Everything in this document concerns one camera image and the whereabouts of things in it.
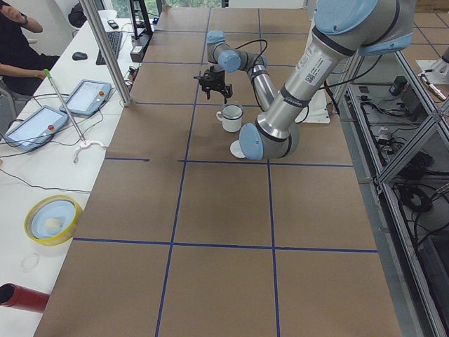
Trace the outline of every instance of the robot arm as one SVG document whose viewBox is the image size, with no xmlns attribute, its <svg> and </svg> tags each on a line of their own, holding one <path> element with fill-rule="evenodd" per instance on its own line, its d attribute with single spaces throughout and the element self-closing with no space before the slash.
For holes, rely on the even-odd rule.
<svg viewBox="0 0 449 337">
<path fill-rule="evenodd" d="M 293 153 L 299 143 L 295 118 L 335 66 L 357 50 L 362 56 L 381 55 L 408 46 L 415 4 L 416 0 L 319 0 L 312 42 L 279 92 L 260 55 L 232 49 L 225 43 L 224 35 L 210 32 L 208 61 L 213 66 L 209 75 L 221 73 L 224 81 L 224 72 L 247 72 L 263 110 L 254 124 L 246 124 L 240 131 L 240 147 L 245 156 L 259 160 Z M 203 91 L 214 90 L 204 78 L 197 79 Z M 226 92 L 227 97 L 229 93 L 232 94 L 232 88 Z"/>
</svg>

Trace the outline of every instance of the red cup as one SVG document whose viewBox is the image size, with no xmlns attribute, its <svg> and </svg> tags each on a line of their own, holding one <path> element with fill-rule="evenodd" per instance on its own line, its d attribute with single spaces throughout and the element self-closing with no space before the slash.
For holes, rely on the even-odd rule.
<svg viewBox="0 0 449 337">
<path fill-rule="evenodd" d="M 43 312 L 50 295 L 7 283 L 0 286 L 0 305 L 15 309 Z"/>
</svg>

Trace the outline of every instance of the black clamp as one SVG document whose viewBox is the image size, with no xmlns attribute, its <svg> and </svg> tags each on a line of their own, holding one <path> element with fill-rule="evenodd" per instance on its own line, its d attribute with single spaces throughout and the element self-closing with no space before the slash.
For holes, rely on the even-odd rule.
<svg viewBox="0 0 449 337">
<path fill-rule="evenodd" d="M 204 91 L 210 99 L 211 91 L 218 91 L 224 96 L 224 103 L 227 103 L 227 99 L 232 97 L 232 84 L 226 85 L 225 83 L 225 71 L 214 72 L 213 66 L 204 72 L 203 76 L 195 76 L 194 79 L 198 79 L 201 85 L 201 90 Z"/>
</svg>

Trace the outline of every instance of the black shirt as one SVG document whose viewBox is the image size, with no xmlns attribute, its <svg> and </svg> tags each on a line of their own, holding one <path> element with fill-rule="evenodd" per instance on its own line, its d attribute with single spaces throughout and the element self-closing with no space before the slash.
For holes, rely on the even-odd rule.
<svg viewBox="0 0 449 337">
<path fill-rule="evenodd" d="M 0 1 L 0 5 L 9 6 Z M 29 46 L 19 23 L 0 13 L 0 63 L 14 67 L 40 70 L 39 54 Z"/>
</svg>

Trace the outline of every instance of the computer mouse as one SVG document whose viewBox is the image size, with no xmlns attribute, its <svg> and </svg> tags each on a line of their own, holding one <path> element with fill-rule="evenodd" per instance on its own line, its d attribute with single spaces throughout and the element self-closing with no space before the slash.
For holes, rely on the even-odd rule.
<svg viewBox="0 0 449 337">
<path fill-rule="evenodd" d="M 75 53 L 73 53 L 72 58 L 75 61 L 85 60 L 87 58 L 87 54 L 81 51 L 76 51 Z"/>
</svg>

